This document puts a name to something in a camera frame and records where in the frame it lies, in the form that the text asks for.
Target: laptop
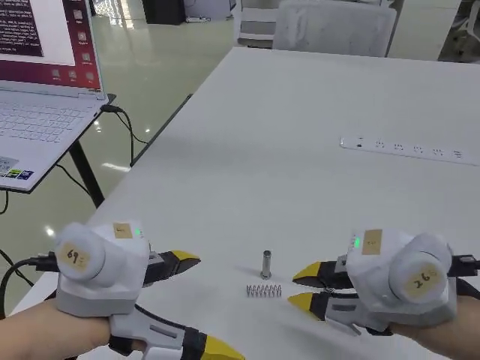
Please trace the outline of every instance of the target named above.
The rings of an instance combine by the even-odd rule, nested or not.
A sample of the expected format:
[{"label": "laptop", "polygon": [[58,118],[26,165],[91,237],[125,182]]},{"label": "laptop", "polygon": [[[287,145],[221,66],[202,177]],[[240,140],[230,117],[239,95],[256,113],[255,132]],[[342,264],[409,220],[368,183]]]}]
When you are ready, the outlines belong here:
[{"label": "laptop", "polygon": [[0,1],[0,190],[32,192],[106,103],[88,0]]}]

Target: yellow label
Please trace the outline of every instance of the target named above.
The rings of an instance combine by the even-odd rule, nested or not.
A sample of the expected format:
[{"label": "yellow label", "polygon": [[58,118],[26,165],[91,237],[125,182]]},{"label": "yellow label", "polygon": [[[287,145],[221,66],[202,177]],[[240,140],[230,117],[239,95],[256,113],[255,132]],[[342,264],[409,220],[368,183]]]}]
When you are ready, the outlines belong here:
[{"label": "yellow label", "polygon": [[113,232],[116,239],[133,239],[132,229],[129,223],[113,223]]},{"label": "yellow label", "polygon": [[437,267],[432,264],[425,265],[417,274],[414,274],[403,285],[403,289],[412,298],[420,298],[427,294],[440,282]]},{"label": "yellow label", "polygon": [[84,272],[89,266],[90,254],[86,253],[85,251],[81,251],[74,244],[67,242],[65,245],[63,245],[58,260],[79,272]]},{"label": "yellow label", "polygon": [[382,230],[367,230],[363,237],[362,255],[380,255],[382,250]]}]

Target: metal cylinder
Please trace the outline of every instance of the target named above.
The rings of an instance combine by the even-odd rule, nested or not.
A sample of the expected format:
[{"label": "metal cylinder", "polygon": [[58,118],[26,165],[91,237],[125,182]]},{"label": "metal cylinder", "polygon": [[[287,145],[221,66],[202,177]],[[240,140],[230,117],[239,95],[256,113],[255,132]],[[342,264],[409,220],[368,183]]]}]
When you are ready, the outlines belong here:
[{"label": "metal cylinder", "polygon": [[272,252],[270,250],[263,251],[263,264],[262,264],[262,272],[260,276],[263,280],[269,279],[272,276],[270,272],[270,263],[272,262]]}]

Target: laptop screen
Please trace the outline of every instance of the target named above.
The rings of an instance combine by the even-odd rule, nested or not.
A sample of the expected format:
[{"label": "laptop screen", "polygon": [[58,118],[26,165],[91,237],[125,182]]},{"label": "laptop screen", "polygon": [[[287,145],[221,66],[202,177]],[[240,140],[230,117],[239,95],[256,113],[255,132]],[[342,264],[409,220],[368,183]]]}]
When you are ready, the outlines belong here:
[{"label": "laptop screen", "polygon": [[0,80],[101,91],[85,0],[0,0]]}]

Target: power outlet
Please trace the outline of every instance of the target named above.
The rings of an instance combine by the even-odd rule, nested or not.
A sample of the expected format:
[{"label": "power outlet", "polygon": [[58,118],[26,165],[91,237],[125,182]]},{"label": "power outlet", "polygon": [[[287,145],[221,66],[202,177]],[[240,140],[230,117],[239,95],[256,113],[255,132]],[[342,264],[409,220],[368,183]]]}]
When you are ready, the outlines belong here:
[{"label": "power outlet", "polygon": [[345,149],[362,150],[364,152],[379,152],[382,154],[400,155],[411,158],[446,161],[475,167],[479,165],[465,151],[458,149],[430,148],[423,145],[411,145],[404,142],[387,142],[383,139],[368,139],[364,137],[342,137],[340,138],[340,146]]}]

